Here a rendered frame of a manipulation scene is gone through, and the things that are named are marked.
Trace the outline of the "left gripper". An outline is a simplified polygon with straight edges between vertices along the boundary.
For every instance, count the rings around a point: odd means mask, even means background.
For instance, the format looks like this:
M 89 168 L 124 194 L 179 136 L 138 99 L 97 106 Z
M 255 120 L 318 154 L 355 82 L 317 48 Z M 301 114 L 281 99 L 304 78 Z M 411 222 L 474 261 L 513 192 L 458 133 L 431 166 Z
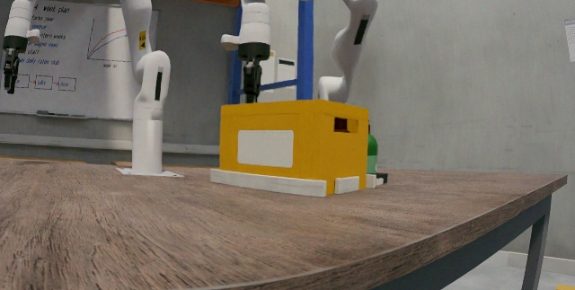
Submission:
M 260 95 L 262 75 L 260 62 L 270 58 L 270 44 L 263 42 L 241 43 L 238 45 L 237 57 L 246 61 L 246 65 L 243 65 L 243 91 L 247 95 L 245 96 L 245 103 L 258 102 L 256 97 Z

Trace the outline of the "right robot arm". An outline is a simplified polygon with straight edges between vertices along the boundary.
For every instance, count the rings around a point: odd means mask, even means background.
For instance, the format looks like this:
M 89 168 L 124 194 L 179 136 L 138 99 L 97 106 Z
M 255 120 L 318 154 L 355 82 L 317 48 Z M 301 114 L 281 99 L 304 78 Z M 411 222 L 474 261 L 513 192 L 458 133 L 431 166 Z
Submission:
M 4 36 L 21 36 L 33 44 L 40 44 L 40 31 L 30 31 L 35 3 L 36 0 L 13 1 Z M 132 171 L 161 174 L 163 115 L 171 72 L 170 60 L 163 51 L 152 52 L 150 47 L 151 0 L 120 0 L 120 5 L 133 75 L 142 85 L 134 101 Z

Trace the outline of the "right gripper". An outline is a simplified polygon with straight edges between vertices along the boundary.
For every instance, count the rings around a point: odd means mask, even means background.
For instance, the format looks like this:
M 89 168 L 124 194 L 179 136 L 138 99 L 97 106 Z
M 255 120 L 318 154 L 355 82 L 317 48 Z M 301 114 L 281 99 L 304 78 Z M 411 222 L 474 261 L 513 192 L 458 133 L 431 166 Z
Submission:
M 6 51 L 6 54 L 3 68 L 5 75 L 3 89 L 7 90 L 8 94 L 14 94 L 15 81 L 18 78 L 20 63 L 18 54 L 26 51 L 27 43 L 28 40 L 21 36 L 8 35 L 4 37 L 3 50 Z

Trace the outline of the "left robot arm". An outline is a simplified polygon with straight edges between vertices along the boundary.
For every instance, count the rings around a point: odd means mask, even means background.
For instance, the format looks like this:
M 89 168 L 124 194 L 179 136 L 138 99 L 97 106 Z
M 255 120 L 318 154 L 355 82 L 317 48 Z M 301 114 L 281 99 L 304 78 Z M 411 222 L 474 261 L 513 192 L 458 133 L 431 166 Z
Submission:
M 245 42 L 270 44 L 270 7 L 265 0 L 241 0 L 243 14 L 239 37 L 223 35 L 221 45 L 226 50 L 237 50 Z M 353 76 L 361 55 L 367 31 L 376 14 L 377 0 L 343 0 L 350 9 L 347 28 L 340 31 L 334 40 L 332 57 L 342 77 L 320 78 L 318 99 L 346 103 Z

